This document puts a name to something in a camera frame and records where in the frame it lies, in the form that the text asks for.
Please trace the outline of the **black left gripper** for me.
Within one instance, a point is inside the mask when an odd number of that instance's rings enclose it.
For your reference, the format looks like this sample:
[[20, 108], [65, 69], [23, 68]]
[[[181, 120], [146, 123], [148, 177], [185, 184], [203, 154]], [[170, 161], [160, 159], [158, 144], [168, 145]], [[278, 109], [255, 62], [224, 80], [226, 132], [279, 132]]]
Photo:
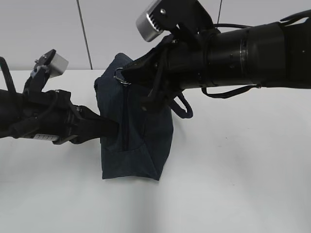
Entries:
[[82, 144], [92, 139], [118, 135], [119, 123], [100, 116], [85, 106], [74, 105], [68, 91], [58, 89], [55, 92], [58, 96], [55, 111], [60, 116], [60, 123], [57, 126], [58, 139], [52, 142], [54, 145], [66, 142]]

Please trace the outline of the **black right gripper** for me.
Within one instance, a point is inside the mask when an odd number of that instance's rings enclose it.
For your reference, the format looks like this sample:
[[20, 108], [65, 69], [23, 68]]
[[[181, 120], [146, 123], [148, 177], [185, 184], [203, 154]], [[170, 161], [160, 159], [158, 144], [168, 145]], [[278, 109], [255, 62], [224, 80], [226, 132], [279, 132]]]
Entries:
[[165, 106], [179, 108], [173, 100], [183, 98], [186, 86], [201, 78], [206, 65], [207, 36], [198, 34], [193, 41], [183, 41], [170, 34], [144, 56], [122, 67], [122, 76], [128, 84], [138, 84], [151, 89], [145, 99], [146, 109]]

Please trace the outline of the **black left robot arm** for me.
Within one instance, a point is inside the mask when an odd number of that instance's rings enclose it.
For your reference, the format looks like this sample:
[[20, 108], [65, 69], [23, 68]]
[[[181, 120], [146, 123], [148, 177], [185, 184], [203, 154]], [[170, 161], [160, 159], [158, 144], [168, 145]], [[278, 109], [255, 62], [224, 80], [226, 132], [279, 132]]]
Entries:
[[14, 139], [46, 138], [55, 145], [115, 137], [119, 124], [82, 105], [74, 105], [65, 90], [18, 93], [0, 92], [0, 136]]

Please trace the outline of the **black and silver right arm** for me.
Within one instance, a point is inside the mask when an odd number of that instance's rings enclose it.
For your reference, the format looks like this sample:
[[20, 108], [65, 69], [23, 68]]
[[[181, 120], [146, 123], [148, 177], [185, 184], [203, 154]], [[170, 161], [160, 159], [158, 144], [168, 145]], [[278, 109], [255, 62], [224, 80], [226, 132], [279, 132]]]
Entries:
[[252, 88], [311, 86], [311, 13], [303, 11], [279, 22], [220, 32], [202, 23], [197, 33], [180, 30], [121, 71], [127, 82], [143, 86], [149, 94], [141, 101], [146, 111], [164, 106], [178, 110], [186, 89], [234, 86], [232, 91], [211, 94], [227, 99]]

